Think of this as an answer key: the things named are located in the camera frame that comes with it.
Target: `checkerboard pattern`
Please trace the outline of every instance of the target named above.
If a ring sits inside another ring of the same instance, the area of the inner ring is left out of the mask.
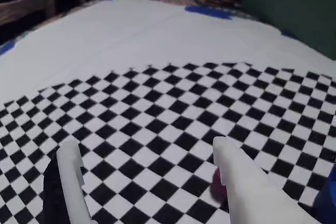
[[[0,107],[0,223],[42,223],[43,172],[79,142],[99,223],[229,223],[209,185],[229,135],[305,210],[336,155],[336,83],[246,63],[150,66],[74,80]]]

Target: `black square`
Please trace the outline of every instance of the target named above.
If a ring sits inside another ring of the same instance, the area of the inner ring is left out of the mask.
[[[283,177],[288,178],[293,168],[294,168],[294,165],[289,164],[285,161],[282,161],[281,159],[278,159],[275,162],[274,166],[272,167],[271,171]]]
[[[313,142],[313,143],[316,143],[316,144],[319,144],[319,145],[323,145],[324,142],[325,142],[325,139],[326,139],[326,135],[323,135],[319,132],[316,132],[316,131],[311,131],[309,137],[308,137],[308,140]]]
[[[177,190],[177,186],[165,179],[162,179],[151,189],[151,193],[155,194],[164,201],[168,201]]]
[[[82,115],[78,116],[76,120],[80,122],[81,124],[86,124],[93,118],[93,115],[91,115],[88,112],[84,112]]]
[[[240,98],[239,101],[242,101],[246,104],[253,105],[257,98],[253,97],[252,95],[244,93]]]
[[[283,130],[285,132],[292,133],[294,128],[295,128],[295,124],[292,123],[292,122],[288,122],[285,119],[281,119],[277,128],[279,128],[280,130]]]
[[[174,165],[170,163],[169,161],[165,160],[162,157],[159,157],[153,164],[151,164],[148,169],[155,172],[156,174],[159,174],[161,177],[166,175]]]
[[[76,105],[73,102],[68,101],[67,103],[65,103],[61,106],[61,110],[63,110],[64,112],[68,112],[69,110],[71,110],[75,106]]]
[[[27,205],[32,201],[32,199],[36,197],[36,192],[30,186],[28,186],[19,194],[19,197],[22,202]]]
[[[242,116],[243,115],[229,109],[225,112],[223,118],[228,119],[234,123],[237,123],[240,120],[240,118],[242,118]]]
[[[259,134],[267,137],[269,137],[272,134],[273,130],[274,130],[273,127],[268,126],[264,123],[258,123],[258,125],[254,129],[255,132],[258,132]]]
[[[93,151],[97,153],[99,156],[101,156],[102,158],[107,157],[114,150],[115,148],[106,141],[102,142],[100,145],[98,145],[96,148],[93,149]]]
[[[285,112],[286,112],[286,110],[284,108],[279,107],[279,106],[274,105],[274,104],[268,110],[268,113],[276,115],[278,117],[282,117]]]
[[[26,155],[21,151],[18,150],[16,153],[11,155],[11,160],[14,162],[14,164],[19,163],[21,160],[23,160],[26,157]]]
[[[161,95],[161,93],[155,90],[151,90],[148,94],[144,96],[144,98],[146,100],[149,100],[150,102],[156,102],[161,97]]]
[[[119,193],[122,197],[128,200],[130,203],[135,204],[140,198],[146,193],[146,190],[143,189],[138,184],[131,182],[121,190]]]
[[[201,223],[207,223],[217,209],[202,200],[198,200],[187,212]]]
[[[296,136],[290,136],[288,142],[287,142],[287,145],[295,148],[295,149],[298,149],[298,150],[302,150],[304,145],[306,144],[305,140],[299,138],[299,137],[296,137]]]
[[[194,102],[194,106],[206,109],[212,103],[208,98],[200,97]]]
[[[105,100],[103,100],[101,105],[105,106],[107,109],[115,105],[118,101],[112,97],[107,97]]]
[[[246,113],[247,116],[249,116],[250,118],[253,118],[255,120],[258,120],[258,121],[260,121],[264,117],[265,114],[266,113],[264,111],[261,111],[259,109],[253,108],[253,107],[250,108]]]
[[[196,144],[197,141],[197,138],[184,132],[178,137],[178,139],[175,141],[175,144],[189,151]]]
[[[64,125],[66,125],[68,122],[70,122],[72,120],[72,118],[70,116],[68,116],[67,114],[61,116],[56,123],[59,124],[59,126],[63,127]]]
[[[307,183],[307,186],[314,188],[318,191],[322,190],[324,183],[326,182],[327,178],[322,177],[316,173],[312,173],[310,179]]]
[[[120,167],[119,171],[130,179],[134,179],[139,173],[143,171],[143,169],[144,167],[139,165],[134,160],[130,159],[123,166]]]
[[[170,106],[169,109],[176,112],[177,114],[182,114],[187,108],[188,104],[177,100]]]
[[[253,160],[256,158],[256,156],[258,155],[259,151],[246,145],[246,144],[243,144],[242,147],[243,151],[250,157],[252,158]]]
[[[120,150],[122,150],[129,156],[133,156],[141,148],[142,148],[142,145],[133,139],[129,139],[122,146],[119,147]]]
[[[203,160],[195,157],[194,155],[188,153],[180,162],[179,166],[188,170],[191,173],[194,173],[202,164]]]
[[[218,119],[219,117],[208,112],[204,111],[198,118],[200,122],[204,123],[205,125],[212,126]]]
[[[170,145],[169,142],[157,136],[150,143],[147,144],[147,147],[151,151],[161,155],[167,149],[169,145]]]
[[[176,87],[173,87],[170,91],[167,92],[168,95],[170,95],[171,97],[175,97],[175,98],[179,98],[184,93],[185,91],[183,91],[182,89],[176,88]]]
[[[289,106],[289,109],[290,110],[293,110],[295,112],[298,112],[298,113],[302,113],[304,111],[304,105],[302,105],[301,103],[298,103],[298,102],[292,102]]]
[[[229,86],[222,81],[216,81],[211,87],[221,93],[225,92],[229,88]]]
[[[145,224],[149,217],[136,207],[132,207],[120,220],[125,224]]]
[[[76,130],[72,135],[77,138],[79,141],[82,141],[87,136],[89,136],[92,132],[89,131],[87,128],[82,127],[78,130]]]
[[[96,134],[103,139],[107,139],[115,132],[116,132],[116,130],[114,128],[112,128],[111,126],[106,124],[105,126],[100,128],[99,130],[97,130]]]
[[[152,106],[150,106],[145,113],[148,115],[151,115],[153,117],[157,117],[158,115],[160,115],[162,112],[164,111],[164,108],[157,106],[156,104],[153,104]]]
[[[10,185],[7,186],[2,191],[0,191],[0,196],[2,197],[2,199],[4,200],[4,202],[10,201],[12,198],[15,197],[15,195],[16,195],[16,193],[15,193],[15,191],[13,190],[13,188]]]
[[[40,172],[33,166],[23,176],[28,183],[32,183],[38,176],[40,176]]]
[[[116,195],[116,193],[107,187],[104,183],[100,184],[90,193],[90,196],[102,206],[109,202],[114,195]]]
[[[9,123],[8,125],[6,125],[6,129],[11,132],[13,130],[15,130],[19,125],[15,122],[12,121],[11,123]]]
[[[206,90],[207,90],[206,87],[196,83],[195,85],[192,86],[191,89],[189,89],[189,92],[197,95],[202,95]]]
[[[249,136],[250,131],[241,127],[239,125],[235,125],[233,129],[230,131],[229,136],[233,137],[234,139],[244,142],[245,139]]]
[[[52,139],[55,140],[55,142],[60,143],[62,142],[67,136],[69,135],[68,132],[66,132],[63,129],[60,129],[58,132],[56,132],[53,136]]]
[[[205,180],[192,175],[190,179],[182,186],[182,188],[189,193],[199,197],[202,195],[202,193],[205,191],[206,188],[208,188],[209,183]]]
[[[291,180],[287,180],[284,187],[283,187],[283,190],[292,199],[299,200],[302,193],[303,193],[304,188],[305,187],[303,185],[300,185],[300,184],[298,184],[296,182],[293,182]]]
[[[307,153],[302,152],[296,164],[308,170],[313,170],[316,162],[317,162],[316,157],[313,157]]]
[[[128,120],[132,120],[133,118],[135,118],[136,116],[138,116],[140,114],[140,112],[132,107],[128,108],[127,110],[125,110],[121,115],[124,118],[127,118]]]
[[[30,141],[29,137],[27,135],[23,135],[23,136],[19,137],[18,140],[16,140],[16,143],[17,143],[18,146],[22,147],[26,143],[28,143],[29,141]]]
[[[138,132],[141,128],[136,124],[130,122],[126,124],[120,131],[125,133],[128,136],[133,136],[136,132]]]
[[[176,208],[165,204],[153,218],[162,224],[175,224],[183,216],[183,213]]]
[[[22,209],[14,217],[19,224],[26,224],[33,219],[33,215],[28,211],[27,208]]]
[[[272,139],[269,139],[264,145],[262,150],[268,154],[278,157],[283,147],[284,147],[283,144],[274,141]]]
[[[161,122],[158,119],[154,119],[150,124],[146,126],[146,128],[156,134],[159,134],[164,128],[166,128],[167,124]]]
[[[203,137],[202,140],[210,145],[213,144],[214,137],[216,136],[223,136],[222,134],[218,133],[217,131],[214,131],[210,129]]]
[[[99,163],[94,169],[91,170],[93,174],[95,174],[101,180],[105,180],[109,177],[116,169],[112,167],[105,160]]]
[[[33,164],[36,164],[41,158],[43,158],[44,153],[40,150],[37,149],[33,153],[31,153],[28,158]]]
[[[305,115],[302,115],[298,122],[298,124],[306,128],[309,128],[309,129],[313,128],[314,123],[315,123],[315,120],[313,118],[309,118],[308,116],[305,116]]]
[[[6,205],[0,207],[0,223],[5,223],[11,216],[13,216]]]
[[[5,173],[5,176],[8,179],[8,181],[11,183],[20,176],[20,172],[18,171],[16,167],[13,167],[12,169],[10,169],[9,171]]]
[[[108,123],[109,121],[111,121],[113,118],[115,118],[117,116],[117,114],[115,114],[114,112],[110,111],[110,110],[106,110],[105,112],[101,113],[98,118],[100,120],[103,120],[104,122]]]

